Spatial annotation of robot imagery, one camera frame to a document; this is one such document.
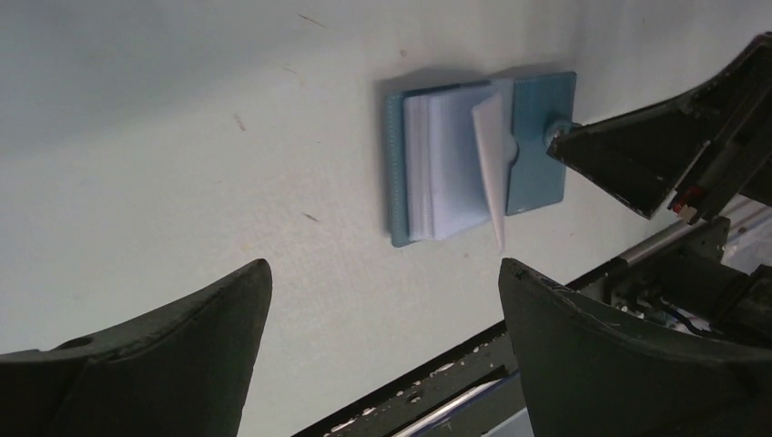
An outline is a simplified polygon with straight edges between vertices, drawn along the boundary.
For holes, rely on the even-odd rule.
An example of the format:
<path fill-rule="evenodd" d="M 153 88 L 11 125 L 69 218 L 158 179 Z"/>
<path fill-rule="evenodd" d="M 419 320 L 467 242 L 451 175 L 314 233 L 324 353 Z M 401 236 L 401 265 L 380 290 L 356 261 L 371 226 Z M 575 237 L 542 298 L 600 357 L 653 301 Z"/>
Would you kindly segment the blue card holder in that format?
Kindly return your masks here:
<path fill-rule="evenodd" d="M 382 106 L 388 226 L 396 248 L 560 203 L 551 142 L 572 128 L 573 71 L 402 90 Z"/>

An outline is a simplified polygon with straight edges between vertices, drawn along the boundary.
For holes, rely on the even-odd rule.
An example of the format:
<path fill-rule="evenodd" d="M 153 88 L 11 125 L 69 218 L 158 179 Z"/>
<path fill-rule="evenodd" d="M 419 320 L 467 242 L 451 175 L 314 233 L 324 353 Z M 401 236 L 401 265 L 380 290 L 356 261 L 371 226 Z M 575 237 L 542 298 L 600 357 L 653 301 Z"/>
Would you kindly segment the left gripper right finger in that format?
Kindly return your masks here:
<path fill-rule="evenodd" d="M 504 320 L 537 436 L 768 436 L 771 353 L 658 326 L 516 259 Z"/>

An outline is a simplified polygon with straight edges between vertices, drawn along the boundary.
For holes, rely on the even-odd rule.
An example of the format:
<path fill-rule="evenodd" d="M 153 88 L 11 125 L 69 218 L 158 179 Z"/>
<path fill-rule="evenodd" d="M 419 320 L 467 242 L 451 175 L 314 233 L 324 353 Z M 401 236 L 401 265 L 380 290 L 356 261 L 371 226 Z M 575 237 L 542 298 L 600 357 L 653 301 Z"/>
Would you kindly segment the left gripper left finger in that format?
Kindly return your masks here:
<path fill-rule="evenodd" d="M 1 357 L 4 436 L 235 436 L 269 314 L 257 259 L 49 351 Z"/>

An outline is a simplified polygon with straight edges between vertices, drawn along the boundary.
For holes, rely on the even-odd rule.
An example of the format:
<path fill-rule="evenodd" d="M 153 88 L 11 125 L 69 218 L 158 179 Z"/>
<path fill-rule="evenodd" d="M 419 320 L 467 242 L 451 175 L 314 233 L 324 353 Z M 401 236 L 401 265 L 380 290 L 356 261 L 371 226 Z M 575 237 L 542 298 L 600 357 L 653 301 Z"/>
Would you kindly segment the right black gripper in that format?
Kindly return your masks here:
<path fill-rule="evenodd" d="M 715 76 L 617 117 L 576 125 L 548 155 L 638 215 L 689 225 L 737 194 L 771 205 L 771 35 L 755 36 Z"/>

